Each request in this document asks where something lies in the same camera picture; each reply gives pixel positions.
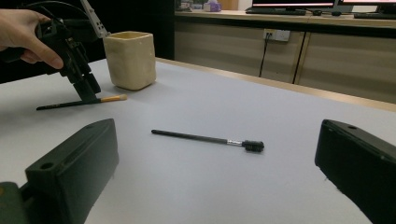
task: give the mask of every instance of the beige cup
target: beige cup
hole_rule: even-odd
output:
[[[155,51],[152,34],[115,33],[104,38],[111,82],[121,88],[137,91],[155,81]]]

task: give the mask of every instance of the paintbrush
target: paintbrush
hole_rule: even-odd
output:
[[[36,110],[56,109],[56,108],[75,106],[75,105],[93,105],[93,104],[101,104],[105,102],[124,101],[126,99],[127,99],[127,95],[122,94],[122,95],[115,95],[115,96],[95,99],[91,101],[76,101],[76,102],[57,104],[57,105],[43,105],[43,106],[39,106]]]

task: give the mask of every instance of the white table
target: white table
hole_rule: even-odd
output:
[[[154,84],[126,91],[113,86],[106,61],[91,68],[99,97],[125,93],[128,100],[35,111],[78,100],[67,78],[0,86],[0,181],[21,186],[34,161],[83,126],[113,118],[120,164],[87,224],[369,223],[314,164],[318,133],[324,119],[335,119],[396,145],[395,105],[163,60]],[[251,154],[152,129],[263,141],[265,150]]]

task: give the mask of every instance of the cabinet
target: cabinet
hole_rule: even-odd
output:
[[[222,10],[238,10],[238,0],[218,0]]]

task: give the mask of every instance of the cable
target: cable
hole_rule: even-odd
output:
[[[265,39],[264,39],[264,53],[262,55],[262,64],[260,65],[259,77],[262,77],[262,66],[264,64],[265,52],[267,51],[267,45],[268,45],[268,41],[270,40],[271,35],[272,35],[271,33],[267,33],[267,35],[265,36]]]
[[[79,14],[80,16],[83,16],[84,18],[88,18],[87,14],[83,10],[81,10],[79,7],[75,7],[71,4],[59,2],[59,1],[43,1],[43,2],[36,2],[36,3],[21,6],[21,8],[23,8],[23,9],[31,9],[31,10],[34,10],[36,8],[41,8],[48,13],[49,11],[45,7],[67,8],[67,9],[77,12],[77,14]]]

